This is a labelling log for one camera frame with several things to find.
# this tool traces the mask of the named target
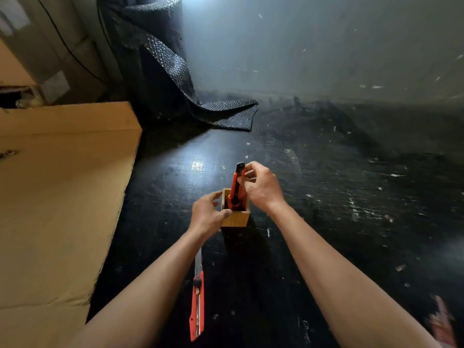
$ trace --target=red utility knife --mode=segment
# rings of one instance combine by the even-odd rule
[[[233,211],[244,211],[247,206],[247,192],[242,187],[237,178],[245,175],[245,163],[237,164],[237,169],[233,174],[231,192],[227,198],[227,206]]]
[[[190,341],[194,341],[205,329],[205,278],[201,265],[201,248],[195,256],[195,277],[190,314]]]

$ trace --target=small wooden container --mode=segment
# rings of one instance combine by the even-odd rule
[[[226,209],[225,205],[227,203],[227,197],[231,193],[231,189],[223,188],[222,191],[221,210],[224,210]],[[232,211],[232,214],[222,222],[221,227],[246,227],[248,217],[250,217],[250,199],[247,196],[245,211]]]

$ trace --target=person's right hand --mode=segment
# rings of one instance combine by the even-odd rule
[[[245,176],[237,180],[245,188],[254,205],[271,215],[275,207],[285,204],[279,181],[270,169],[252,161],[245,166],[245,171]]]

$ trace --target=forearm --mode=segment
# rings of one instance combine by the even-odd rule
[[[291,207],[278,205],[270,216],[342,347],[439,347],[414,318]]]
[[[68,348],[150,346],[163,328],[202,242],[200,232],[187,231],[88,322]]]

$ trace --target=hand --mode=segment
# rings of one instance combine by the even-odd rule
[[[270,169],[252,161],[245,166],[245,176],[239,177],[238,182],[243,186],[250,200],[268,215],[272,210],[285,204],[279,181]]]
[[[222,191],[206,194],[195,201],[192,207],[192,220],[190,221],[188,229],[199,232],[203,241],[206,241],[219,231],[222,222],[232,213],[230,209],[224,209],[222,211],[216,211],[214,209],[219,205],[215,200],[221,195]]]

